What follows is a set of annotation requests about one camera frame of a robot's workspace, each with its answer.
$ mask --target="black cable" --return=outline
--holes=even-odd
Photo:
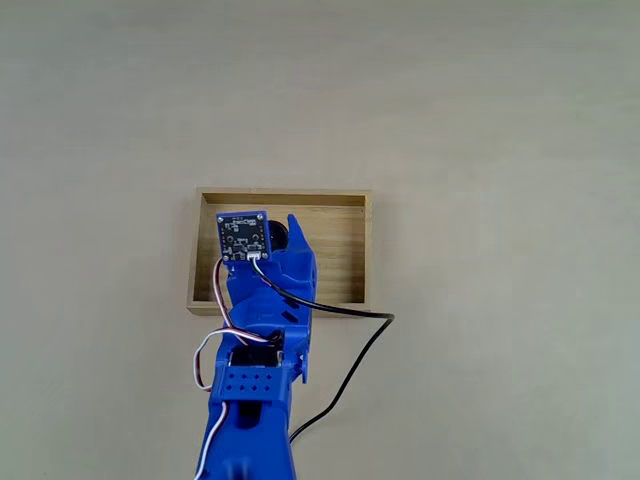
[[[349,384],[349,381],[351,380],[351,377],[356,372],[356,369],[358,368],[358,366],[360,365],[360,362],[362,362],[362,359],[364,358],[364,356],[367,354],[367,352],[371,348],[371,345],[373,345],[373,343],[378,339],[378,337],[380,335],[382,335],[382,332],[384,332],[384,330],[389,325],[391,325],[391,322],[393,322],[393,318],[387,319],[387,321],[382,324],[382,326],[376,331],[376,333],[374,333],[371,336],[369,341],[365,344],[364,348],[360,352],[360,355],[358,355],[358,358],[356,358],[356,361],[351,366],[351,369],[349,369],[349,373],[347,373],[347,376],[344,377],[344,380],[342,381],[342,384],[340,385],[340,388],[338,389],[338,393],[336,393],[335,397],[333,397],[333,400],[331,400],[331,403],[329,404],[329,406],[327,408],[325,408],[323,411],[321,411],[319,414],[317,414],[315,417],[307,420],[305,423],[300,425],[295,430],[295,432],[293,432],[291,435],[289,435],[289,443],[292,443],[296,439],[296,437],[298,435],[300,435],[303,431],[305,431],[307,428],[309,428],[311,425],[316,423],[318,420],[320,420],[325,415],[327,415],[331,410],[333,410],[333,407],[335,407],[336,404],[338,403],[338,400],[340,400],[340,397],[342,396],[345,388],[347,388],[347,385]]]
[[[356,372],[356,370],[360,366],[360,363],[364,359],[364,356],[367,354],[367,352],[369,351],[371,346],[375,343],[375,341],[378,339],[378,337],[380,337],[380,335],[382,335],[382,332],[384,332],[386,330],[386,328],[389,325],[391,325],[391,323],[393,322],[393,320],[395,318],[395,315],[393,313],[365,312],[365,311],[362,311],[362,310],[353,310],[351,308],[334,307],[334,306],[331,306],[331,305],[324,305],[322,303],[312,302],[311,300],[305,300],[304,298],[298,297],[297,295],[294,295],[293,293],[287,292],[286,290],[280,288],[275,283],[273,283],[269,279],[269,277],[267,277],[264,274],[264,272],[262,270],[260,270],[260,267],[258,267],[258,264],[256,263],[255,259],[252,259],[251,265],[253,266],[253,270],[260,276],[260,278],[267,285],[269,285],[271,288],[273,288],[276,292],[278,292],[283,297],[288,298],[290,300],[293,300],[294,302],[297,302],[297,303],[299,303],[301,305],[305,305],[307,307],[314,308],[316,310],[322,310],[324,312],[337,313],[337,314],[340,314],[340,315],[352,315],[352,316],[356,316],[356,317],[384,318],[384,319],[386,319],[386,321],[380,326],[380,328],[378,328],[378,330],[376,330],[376,332],[371,336],[371,338],[367,341],[365,346],[360,351],[360,354],[358,355],[358,358],[356,358],[356,361],[353,362],[353,365],[349,369],[349,372],[347,373],[347,376],[344,377],[344,380],[342,381],[342,384],[340,385],[340,388],[338,389],[338,392],[333,397],[333,400],[331,400],[331,403],[329,404],[329,406],[327,408],[325,408],[324,410],[322,410],[320,413],[318,413],[315,417],[307,420],[305,423],[303,423],[301,426],[299,426],[289,436],[289,442],[293,442],[296,439],[296,437],[298,437],[304,430],[309,428],[311,425],[316,423],[318,420],[320,420],[321,418],[326,416],[331,410],[333,410],[333,407],[336,406],[336,404],[338,403],[338,400],[340,400],[340,397],[342,396],[342,394],[344,393],[345,389],[347,388],[347,385],[349,384],[349,381],[351,380],[351,377],[353,377],[353,374]]]

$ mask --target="white connector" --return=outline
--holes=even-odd
[[[253,259],[260,260],[262,258],[262,254],[260,252],[247,252],[247,261],[250,262]]]

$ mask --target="blue robotic arm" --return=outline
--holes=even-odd
[[[245,218],[239,215],[257,218],[251,220],[251,228],[262,225],[266,238],[260,232],[253,234],[258,250],[250,252],[253,245],[248,247],[242,240],[237,244],[233,232],[229,244],[221,235],[223,253],[228,249],[224,263],[233,302],[230,316],[236,328],[269,342],[242,342],[224,335],[216,356],[196,479],[295,480],[288,439],[291,385],[301,375],[306,383],[311,310],[274,291],[256,274],[249,258],[260,258],[260,269],[281,288],[314,301],[315,256],[295,216],[288,217],[286,247],[272,250],[266,212],[225,214],[218,222]],[[242,222],[230,228],[237,232]]]

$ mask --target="wooden tray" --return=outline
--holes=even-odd
[[[371,196],[367,191],[198,188],[194,204],[193,244],[187,308],[196,315],[219,315],[211,290],[211,271],[220,256],[216,213],[266,210],[287,225],[293,213],[315,252],[316,300],[366,309],[369,305]],[[226,270],[221,269],[223,293]],[[327,316],[316,311],[314,315]]]

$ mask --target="black object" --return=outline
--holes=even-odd
[[[275,346],[244,345],[233,349],[231,366],[234,367],[277,367],[279,349]]]
[[[271,250],[284,250],[289,244],[289,231],[277,220],[269,220],[269,238]]]

